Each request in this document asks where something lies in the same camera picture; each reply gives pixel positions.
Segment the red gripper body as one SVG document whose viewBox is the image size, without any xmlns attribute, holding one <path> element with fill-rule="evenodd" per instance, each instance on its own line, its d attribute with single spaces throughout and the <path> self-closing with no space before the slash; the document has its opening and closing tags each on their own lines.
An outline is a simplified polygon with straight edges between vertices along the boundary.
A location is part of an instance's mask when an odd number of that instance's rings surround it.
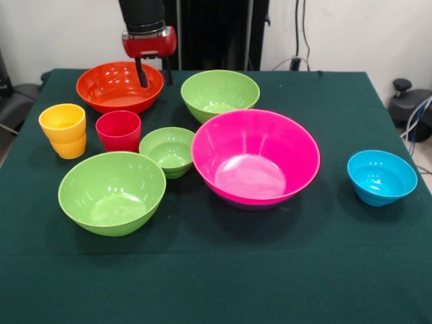
<svg viewBox="0 0 432 324">
<path fill-rule="evenodd" d="M 130 34 L 123 31 L 122 44 L 128 57 L 167 57 L 174 54 L 177 48 L 177 34 L 173 26 L 151 34 Z"/>
</svg>

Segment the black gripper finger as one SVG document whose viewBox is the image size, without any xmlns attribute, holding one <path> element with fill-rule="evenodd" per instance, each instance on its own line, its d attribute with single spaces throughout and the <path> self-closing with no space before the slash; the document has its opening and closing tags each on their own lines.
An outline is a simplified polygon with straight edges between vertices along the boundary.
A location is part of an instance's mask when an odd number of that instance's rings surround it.
<svg viewBox="0 0 432 324">
<path fill-rule="evenodd" d="M 140 82 L 140 86 L 143 87 L 143 88 L 147 88 L 148 87 L 148 82 L 147 82 L 147 79 L 146 79 L 146 74 L 145 74 L 145 72 L 144 72 L 144 70 L 142 68 L 141 58 L 139 58 L 139 57 L 135 58 L 134 61 L 135 61 L 135 66 L 136 66 L 136 71 L 137 71 L 137 74 L 138 74 L 138 79 L 139 79 L 139 82 Z"/>
<path fill-rule="evenodd" d="M 163 66 L 163 76 L 165 79 L 165 84 L 167 86 L 171 86 L 173 84 L 173 76 L 171 72 L 171 64 L 168 57 L 162 58 L 162 66 Z"/>
</svg>

